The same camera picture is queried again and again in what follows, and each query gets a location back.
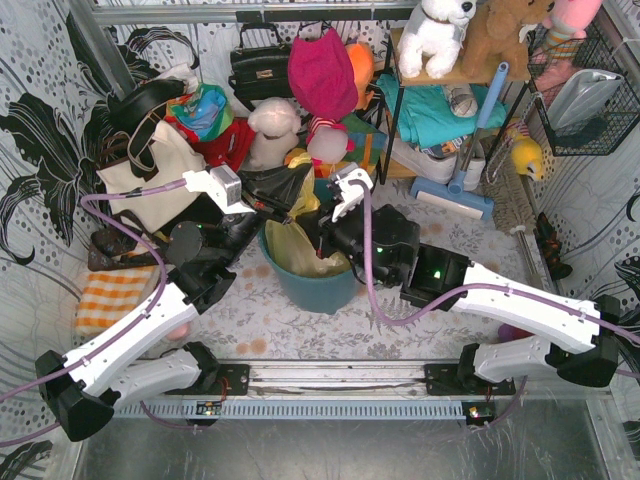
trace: mop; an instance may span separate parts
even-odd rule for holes
[[[498,65],[498,70],[491,81],[487,98],[480,109],[476,129],[473,132],[473,137],[465,152],[460,171],[456,173],[448,185],[442,185],[423,177],[416,178],[411,187],[412,196],[418,200],[455,210],[472,218],[481,218],[482,220],[489,219],[493,210],[493,200],[488,197],[483,197],[482,195],[465,192],[464,178],[467,175],[467,169],[471,163],[474,147],[478,143],[483,129],[487,126],[489,116],[496,104],[498,94],[502,89],[508,72],[508,63],[502,62]]]

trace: black flower pattern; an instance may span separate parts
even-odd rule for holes
[[[10,247],[7,230],[16,207],[29,198],[41,196],[56,235],[69,246],[73,240],[73,216],[78,199],[100,189],[95,162],[103,141],[113,133],[108,120],[108,104],[113,101],[109,82],[71,15],[67,16],[66,26],[84,77],[85,83],[77,85],[81,96],[99,98],[93,107],[86,105],[79,113],[71,112],[81,119],[91,111],[81,138],[74,135],[69,117],[28,92],[9,104],[6,116],[0,116],[0,129],[13,136],[22,160],[36,168],[32,175],[13,178],[0,199],[0,248],[21,265],[34,260],[35,248],[29,255],[19,256]],[[157,40],[176,40],[187,45],[193,53],[192,68],[199,65],[198,56],[184,35],[166,27],[137,29],[124,45],[118,46],[137,82],[159,74],[141,57],[142,52]]]

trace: patterned floor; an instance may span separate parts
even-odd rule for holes
[[[471,220],[419,202],[409,195],[409,186],[402,180],[378,186],[374,205],[391,203],[418,222],[423,242],[468,255],[514,280],[525,280],[513,238],[497,232],[492,221]],[[434,312],[414,325],[389,328],[372,319],[364,287],[336,315],[302,311],[283,294],[257,241],[234,271],[238,278],[229,292],[193,322],[188,338],[205,342],[219,358],[455,358],[467,343],[495,340],[500,325],[477,316]],[[400,300],[398,289],[378,290],[378,297],[392,317],[413,312]],[[158,345],[150,353],[169,347],[168,343]]]

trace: brown teddy bear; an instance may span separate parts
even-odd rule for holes
[[[509,62],[510,76],[526,75],[529,55],[520,31],[542,22],[553,5],[553,0],[489,0],[469,23],[462,72],[472,78],[482,70],[487,56],[500,54]]]

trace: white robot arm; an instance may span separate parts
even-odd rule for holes
[[[278,174],[292,175],[287,170],[291,169],[278,169]],[[308,168],[298,171],[296,179],[304,178],[307,171]],[[37,360],[39,377],[83,361],[67,375],[41,385],[43,398],[71,440],[82,440],[97,432],[118,408],[168,390],[194,384],[206,387],[215,382],[219,364],[201,344],[190,344],[153,362],[130,365],[167,333],[196,319],[224,296],[235,278],[226,267],[242,253],[265,218],[287,220],[286,213],[295,202],[299,188],[276,188],[269,172],[260,175],[243,178],[249,188],[246,185],[241,188],[239,177],[226,167],[185,175],[187,188],[209,194],[222,216],[215,226],[183,222],[174,228],[166,256],[177,268],[171,272],[156,306],[146,311],[148,299],[106,332],[64,357],[50,351]],[[331,178],[334,199],[303,228],[308,233],[309,225],[317,230],[315,237],[310,235],[312,243],[333,246],[359,262],[362,237],[358,225],[362,221],[358,208],[363,192],[350,183],[352,179],[366,179],[369,180],[365,180],[366,185],[373,186],[368,174],[355,166],[337,172]],[[273,187],[272,192],[286,191],[286,201],[282,194],[270,199],[265,185]],[[597,305],[551,295],[501,277],[461,255],[420,245],[419,226],[406,220],[393,207],[382,207],[374,213],[374,218],[381,223],[393,221],[394,234],[391,241],[388,228],[380,229],[377,235],[374,232],[373,241],[378,251],[385,252],[375,265],[376,278],[388,286],[402,284],[401,296],[414,304],[423,306],[455,287],[485,283],[535,293],[585,315],[615,316],[615,306],[610,304]],[[343,228],[350,232],[350,237],[336,235]],[[346,243],[340,243],[339,238],[347,238]],[[615,342],[603,335],[598,325],[534,300],[495,291],[470,290],[466,296],[454,298],[440,308],[486,315],[536,334],[500,345],[465,347],[458,377],[460,383],[470,385],[471,390],[477,382],[495,384],[536,369],[555,369],[568,381],[602,386],[608,384],[617,366]],[[90,352],[113,339],[140,313],[146,317],[131,331],[90,361],[84,361]]]

